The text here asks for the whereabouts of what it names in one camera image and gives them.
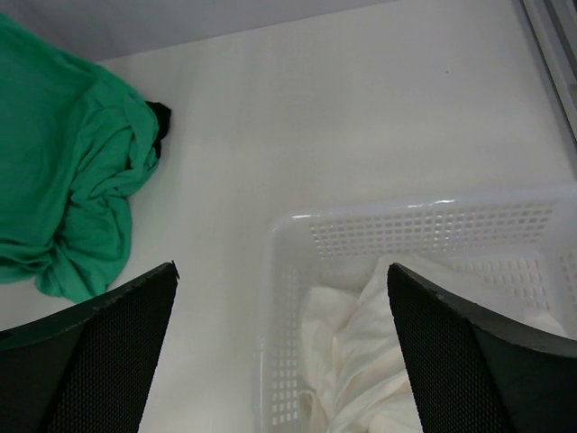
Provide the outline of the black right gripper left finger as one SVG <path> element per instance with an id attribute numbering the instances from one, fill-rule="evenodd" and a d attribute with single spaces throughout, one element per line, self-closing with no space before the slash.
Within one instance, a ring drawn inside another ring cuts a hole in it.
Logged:
<path id="1" fill-rule="evenodd" d="M 1 333 L 3 432 L 136 432 L 179 282 L 175 263 Z"/>

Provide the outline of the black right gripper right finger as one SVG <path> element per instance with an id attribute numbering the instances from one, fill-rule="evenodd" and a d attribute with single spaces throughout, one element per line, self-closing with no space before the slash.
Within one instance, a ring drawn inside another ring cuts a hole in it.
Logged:
<path id="1" fill-rule="evenodd" d="M 461 298 L 405 266 L 389 304 L 425 432 L 574 432 L 576 342 Z"/>

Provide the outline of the white tank top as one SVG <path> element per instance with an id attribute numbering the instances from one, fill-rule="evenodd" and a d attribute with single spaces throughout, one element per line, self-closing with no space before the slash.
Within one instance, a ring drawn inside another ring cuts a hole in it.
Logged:
<path id="1" fill-rule="evenodd" d="M 546 313 L 511 308 L 482 278 L 419 257 L 397 263 L 502 316 L 567 337 Z M 300 411 L 310 432 L 425 432 L 389 304 L 388 258 L 360 294 L 314 287 L 301 310 Z"/>

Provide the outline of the green shirt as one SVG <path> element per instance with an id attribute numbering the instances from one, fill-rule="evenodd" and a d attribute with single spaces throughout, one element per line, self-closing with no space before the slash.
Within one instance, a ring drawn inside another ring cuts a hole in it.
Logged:
<path id="1" fill-rule="evenodd" d="M 1 280 L 79 303 L 131 251 L 158 122 L 116 75 L 1 20 Z"/>

